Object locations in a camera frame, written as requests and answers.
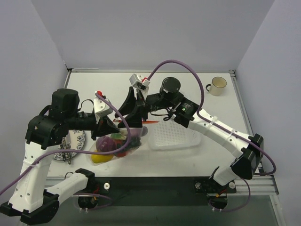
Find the cable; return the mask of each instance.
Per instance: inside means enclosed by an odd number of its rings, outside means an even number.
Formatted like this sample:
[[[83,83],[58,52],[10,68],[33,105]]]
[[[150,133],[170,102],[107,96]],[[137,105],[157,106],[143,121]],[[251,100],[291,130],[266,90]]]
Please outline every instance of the cable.
[[[45,115],[46,112],[49,110],[50,105],[47,105],[46,107],[43,108],[43,110],[39,113],[40,116]]]
[[[154,75],[154,73],[161,66],[163,66],[165,64],[168,64],[168,63],[174,63],[174,64],[178,64],[178,65],[181,65],[181,66],[185,67],[196,78],[196,80],[198,81],[199,88],[201,90],[201,103],[199,104],[199,107],[198,107],[198,111],[200,111],[202,109],[202,106],[203,106],[204,100],[205,100],[205,92],[204,92],[203,84],[202,84],[201,80],[199,79],[197,73],[190,66],[188,66],[187,64],[185,64],[185,63],[183,63],[181,61],[178,61],[178,60],[166,60],[166,61],[163,61],[162,63],[158,64],[157,67],[155,67],[155,69],[152,71],[152,73],[149,75],[149,77],[147,79],[150,80],[152,78],[152,76]]]
[[[79,109],[77,109],[77,111],[78,111],[78,112],[79,112],[79,111],[82,109],[82,107],[83,107],[83,103],[84,103],[85,101],[90,101],[90,102],[93,104],[93,106],[94,106],[94,102],[93,102],[93,100],[91,100],[91,99],[86,99],[86,100],[84,100],[83,102],[81,102],[81,104],[80,104],[80,108],[79,108]]]
[[[66,174],[65,174],[65,178],[64,178],[64,180],[66,180],[66,177],[67,177],[67,175],[68,175],[68,173],[72,173],[73,174],[73,172],[67,172]]]
[[[95,94],[99,99],[101,99],[105,104],[107,104],[110,108],[113,109],[113,111],[121,118],[121,120],[123,121],[126,129],[127,129],[127,141],[126,143],[114,150],[114,151],[109,151],[109,152],[88,152],[88,151],[82,151],[82,150],[75,150],[75,149],[65,149],[64,150],[64,153],[70,153],[70,152],[76,152],[76,153],[82,153],[82,154],[99,154],[99,155],[109,155],[109,154],[113,154],[113,153],[116,153],[116,152],[120,152],[122,150],[124,150],[128,144],[130,143],[130,140],[131,140],[131,130],[130,130],[130,127],[128,126],[128,123],[127,121],[125,120],[125,118],[122,116],[122,114],[110,103],[108,102],[107,100],[105,100],[102,96],[98,95],[97,93]],[[55,153],[60,153],[62,152],[62,150],[55,150],[55,151],[51,151],[51,152],[48,152],[46,154],[43,154],[41,155],[39,158],[37,158],[33,163],[32,165],[36,165],[37,163],[39,163],[39,161],[41,161],[43,158],[49,156],[49,155],[52,155],[52,154],[55,154]],[[20,174],[20,176],[18,176],[14,181],[12,181],[9,185],[7,185],[5,188],[3,188],[1,191],[0,191],[0,196],[6,192],[11,186],[13,186],[15,183],[17,183],[19,180],[21,180],[32,168],[33,166],[29,166],[22,174]]]
[[[167,114],[154,114],[154,113],[152,113],[152,112],[151,112],[150,114],[153,115],[153,116],[167,116],[167,115],[169,115],[170,109],[169,109],[169,108],[165,108],[165,110],[167,111]]]
[[[225,189],[225,190],[222,190],[221,192],[219,192],[219,194],[218,195],[221,195],[221,194],[223,194],[224,192],[226,192],[227,191],[227,189]]]
[[[108,204],[105,204],[105,205],[102,205],[102,206],[98,206],[98,207],[95,207],[95,208],[89,209],[89,210],[98,210],[98,209],[101,209],[101,208],[103,208],[103,207],[111,206],[112,203],[113,203],[113,199],[111,199],[111,198],[108,197],[108,196],[102,195],[102,194],[93,194],[93,193],[75,193],[74,195],[90,195],[90,196],[96,196],[96,197],[99,197],[99,198],[104,198],[104,199],[110,200],[110,203],[108,203]]]
[[[168,121],[170,119],[171,119],[171,116],[167,116],[167,117],[163,118],[163,121]]]
[[[229,212],[237,211],[237,210],[239,210],[239,209],[245,207],[247,204],[249,204],[249,202],[250,202],[250,200],[251,200],[251,189],[250,189],[250,186],[249,186],[248,182],[247,182],[245,179],[243,179],[243,178],[240,178],[240,179],[242,179],[242,180],[246,183],[246,185],[247,185],[247,187],[248,187],[248,191],[249,191],[248,199],[247,199],[247,201],[246,201],[244,204],[242,204],[241,206],[235,207],[235,208],[233,208],[233,209],[230,209],[230,210],[220,210],[220,209],[218,209],[218,208],[215,208],[215,207],[211,204],[211,201],[209,200],[209,202],[208,202],[209,206],[211,206],[211,207],[213,208],[213,210],[220,211],[220,212],[227,212],[227,213],[229,213]]]
[[[190,71],[193,76],[196,78],[197,82],[198,82],[198,85],[200,87],[200,90],[201,90],[201,103],[197,109],[197,115],[199,118],[201,118],[202,120],[205,120],[206,122],[208,123],[211,123],[210,120],[204,118],[203,116],[200,115],[200,110],[202,110],[202,106],[203,106],[203,103],[204,103],[204,99],[205,99],[205,94],[204,94],[204,88],[203,88],[203,84],[201,82],[201,80],[199,79],[198,75],[196,74],[196,72],[191,68],[189,67],[187,64],[181,62],[181,61],[178,61],[178,60],[166,60],[166,61],[163,61],[162,63],[158,64],[157,67],[155,67],[155,69],[152,71],[152,73],[149,75],[149,77],[147,78],[148,80],[150,80],[152,78],[152,76],[154,75],[154,73],[164,64],[167,64],[167,63],[174,63],[174,64],[178,64],[178,65],[181,65],[183,67],[185,67],[188,71]],[[220,128],[221,130],[227,132],[227,133],[231,133],[231,131],[229,131],[228,129],[224,128],[223,126],[220,126],[218,124],[216,124],[215,122],[213,123],[213,125],[215,125],[216,127]],[[276,172],[277,168],[276,168],[276,165],[274,163],[274,161],[272,160],[272,158],[264,151],[262,150],[259,146],[257,146],[256,144],[254,144],[252,141],[250,140],[247,140],[245,139],[244,137],[238,135],[238,134],[232,134],[233,136],[235,136],[236,138],[239,138],[247,143],[249,143],[251,146],[253,146],[254,148],[256,148],[259,152],[261,152],[264,156],[266,156],[268,158],[268,160],[271,162],[272,166],[273,166],[273,170],[271,172],[264,172],[264,173],[255,173],[255,175],[259,175],[259,176],[267,176],[267,175],[272,175]]]

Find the mug handle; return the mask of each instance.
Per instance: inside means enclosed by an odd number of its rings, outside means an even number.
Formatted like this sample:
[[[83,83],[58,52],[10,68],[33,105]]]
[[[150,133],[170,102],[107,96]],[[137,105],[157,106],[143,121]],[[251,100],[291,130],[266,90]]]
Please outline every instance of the mug handle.
[[[211,86],[211,84],[206,85],[206,90],[209,92],[208,87]]]

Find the white wall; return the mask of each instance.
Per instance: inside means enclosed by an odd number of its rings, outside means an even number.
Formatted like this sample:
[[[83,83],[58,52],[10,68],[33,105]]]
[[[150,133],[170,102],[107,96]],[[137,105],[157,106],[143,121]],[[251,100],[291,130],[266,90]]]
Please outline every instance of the white wall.
[[[300,10],[300,0],[276,0],[236,72],[253,131],[264,136],[277,164],[290,226],[301,225]]]
[[[0,189],[20,173],[28,122],[63,86],[67,71],[30,0],[0,1]],[[8,201],[12,190],[0,197]],[[0,225],[17,218],[0,214]]]
[[[69,68],[202,72],[236,69],[273,1],[32,0]]]

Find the purple vegetable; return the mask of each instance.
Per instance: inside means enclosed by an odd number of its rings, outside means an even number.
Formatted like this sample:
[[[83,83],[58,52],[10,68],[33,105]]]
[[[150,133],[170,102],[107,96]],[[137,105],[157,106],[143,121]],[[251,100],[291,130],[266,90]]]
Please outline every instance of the purple vegetable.
[[[104,136],[97,139],[96,149],[98,152],[110,152],[116,150],[116,145],[112,138]]]

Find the white plastic basket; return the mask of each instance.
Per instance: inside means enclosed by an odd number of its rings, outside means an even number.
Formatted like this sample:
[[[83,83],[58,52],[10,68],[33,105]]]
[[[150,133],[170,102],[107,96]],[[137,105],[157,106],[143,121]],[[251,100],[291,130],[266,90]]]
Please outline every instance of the white plastic basket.
[[[155,114],[165,114],[165,110]],[[149,146],[154,150],[170,150],[193,147],[201,142],[201,134],[187,129],[171,120],[163,121],[165,116],[153,116],[149,114],[149,120],[159,121],[151,126]]]

